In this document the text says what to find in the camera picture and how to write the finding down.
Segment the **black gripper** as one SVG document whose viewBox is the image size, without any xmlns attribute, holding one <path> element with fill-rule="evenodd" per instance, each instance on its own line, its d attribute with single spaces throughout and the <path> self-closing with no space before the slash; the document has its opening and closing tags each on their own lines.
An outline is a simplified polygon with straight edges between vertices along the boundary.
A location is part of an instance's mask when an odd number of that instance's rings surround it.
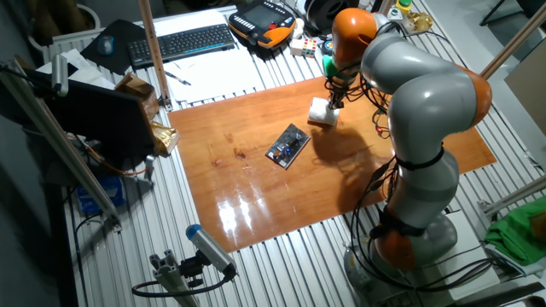
<svg viewBox="0 0 546 307">
<path fill-rule="evenodd" d="M 343 98 L 348 91 L 348 83 L 343 79 L 328 78 L 327 88 L 330 92 L 328 98 L 328 107 L 331 110 L 341 109 L 344 107 Z"/>
</svg>

